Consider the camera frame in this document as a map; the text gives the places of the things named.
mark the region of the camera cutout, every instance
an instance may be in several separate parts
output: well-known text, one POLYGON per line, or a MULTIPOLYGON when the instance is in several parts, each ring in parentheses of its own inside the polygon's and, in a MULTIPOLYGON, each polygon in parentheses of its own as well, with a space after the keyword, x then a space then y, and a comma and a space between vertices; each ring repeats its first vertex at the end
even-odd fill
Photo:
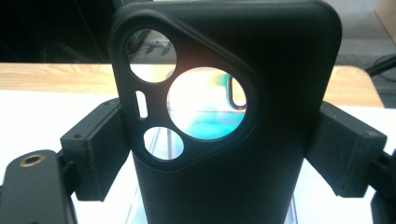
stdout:
POLYGON ((154 157, 170 161, 181 155, 183 140, 174 131, 164 127, 148 129, 144 134, 145 148, 154 157))
POLYGON ((136 100, 137 100, 137 105, 139 107, 139 116, 142 119, 145 119, 148 115, 148 106, 146 103, 146 95, 142 91, 136 91, 136 100))
POLYGON ((181 74, 168 92, 168 112, 175 125, 187 135, 213 140, 232 133, 246 112, 246 96, 235 78, 212 67, 199 67, 181 74), (238 86, 229 95, 228 88, 238 86), (230 104, 230 97, 244 106, 230 104))
POLYGON ((128 41, 126 54, 132 72, 140 79, 163 82, 176 68, 176 51, 162 33, 145 29, 135 32, 128 41))

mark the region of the phone case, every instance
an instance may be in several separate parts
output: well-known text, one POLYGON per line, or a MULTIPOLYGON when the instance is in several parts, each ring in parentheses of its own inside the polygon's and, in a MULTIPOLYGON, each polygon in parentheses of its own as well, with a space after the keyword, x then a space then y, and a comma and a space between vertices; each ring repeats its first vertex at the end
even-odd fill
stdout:
POLYGON ((118 10, 108 46, 148 223, 284 222, 340 41, 321 1, 118 10))

